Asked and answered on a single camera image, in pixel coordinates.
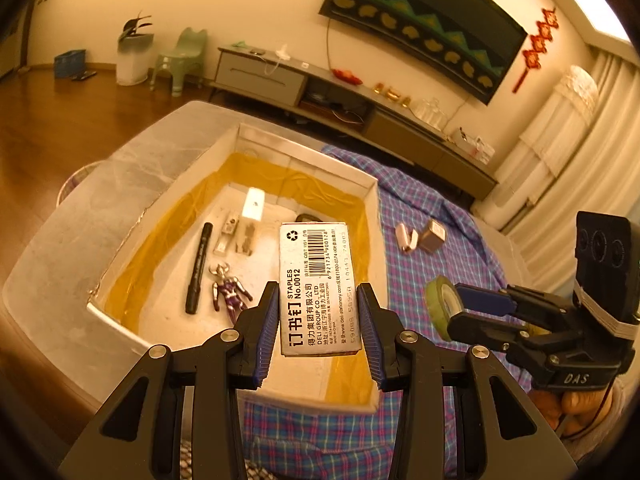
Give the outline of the person's right hand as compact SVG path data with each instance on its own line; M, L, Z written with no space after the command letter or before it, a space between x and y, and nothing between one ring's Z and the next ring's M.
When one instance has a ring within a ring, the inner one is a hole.
M562 438L581 437L608 416L613 404L613 391L565 391L556 394L532 389L528 397L544 416L549 426Z

